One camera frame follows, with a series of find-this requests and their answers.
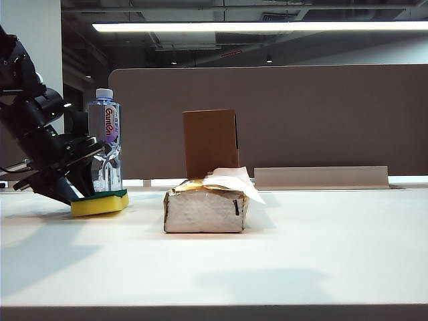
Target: foil package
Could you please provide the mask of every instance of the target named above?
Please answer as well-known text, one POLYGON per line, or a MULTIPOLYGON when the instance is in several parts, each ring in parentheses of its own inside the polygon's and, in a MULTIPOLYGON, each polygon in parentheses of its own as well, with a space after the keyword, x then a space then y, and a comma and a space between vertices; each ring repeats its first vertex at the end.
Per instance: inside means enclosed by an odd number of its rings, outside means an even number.
POLYGON ((249 198, 242 191, 188 180, 165 195, 167 233, 239 233, 245 227, 249 198))

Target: wrapped package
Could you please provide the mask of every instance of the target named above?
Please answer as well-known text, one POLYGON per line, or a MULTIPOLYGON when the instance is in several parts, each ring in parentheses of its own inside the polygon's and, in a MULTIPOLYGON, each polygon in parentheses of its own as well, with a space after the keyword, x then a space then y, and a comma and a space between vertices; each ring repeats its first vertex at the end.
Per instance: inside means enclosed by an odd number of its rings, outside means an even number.
POLYGON ((248 197, 225 187, 185 181, 167 192, 164 230, 169 233, 237 233, 244 229, 248 197))
POLYGON ((247 169, 215 169, 204 179, 187 180, 165 195, 168 233, 239 233, 245 227, 249 198, 263 200, 247 169))

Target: plastic bottle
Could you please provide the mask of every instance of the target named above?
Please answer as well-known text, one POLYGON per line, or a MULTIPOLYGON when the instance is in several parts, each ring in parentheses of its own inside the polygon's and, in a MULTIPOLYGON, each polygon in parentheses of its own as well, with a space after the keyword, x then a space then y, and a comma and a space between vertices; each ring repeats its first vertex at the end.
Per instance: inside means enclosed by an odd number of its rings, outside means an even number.
POLYGON ((99 88, 96 101, 88 104, 89 135, 105 143, 92 161, 95 192, 122 189, 120 105, 112 100, 112 90, 99 88))

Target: sponge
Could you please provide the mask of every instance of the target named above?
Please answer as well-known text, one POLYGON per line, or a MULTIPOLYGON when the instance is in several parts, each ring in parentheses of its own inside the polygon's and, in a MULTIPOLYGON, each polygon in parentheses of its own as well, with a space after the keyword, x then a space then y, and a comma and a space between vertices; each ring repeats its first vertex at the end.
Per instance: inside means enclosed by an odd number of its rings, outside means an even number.
POLYGON ((101 213, 121 211, 129 204, 128 191, 97 192, 94 196, 88 196, 72 201, 72 216, 85 216, 101 213))

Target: white bottle cap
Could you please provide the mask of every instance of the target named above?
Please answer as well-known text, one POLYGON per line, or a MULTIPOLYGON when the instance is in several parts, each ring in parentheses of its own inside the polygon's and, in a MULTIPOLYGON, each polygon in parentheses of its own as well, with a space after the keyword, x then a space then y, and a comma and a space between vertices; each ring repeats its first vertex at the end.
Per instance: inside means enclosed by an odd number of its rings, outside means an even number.
POLYGON ((111 89, 104 89, 104 88, 98 88, 96 90, 96 97, 97 98, 109 98, 109 99, 113 99, 113 90, 111 90, 111 89))

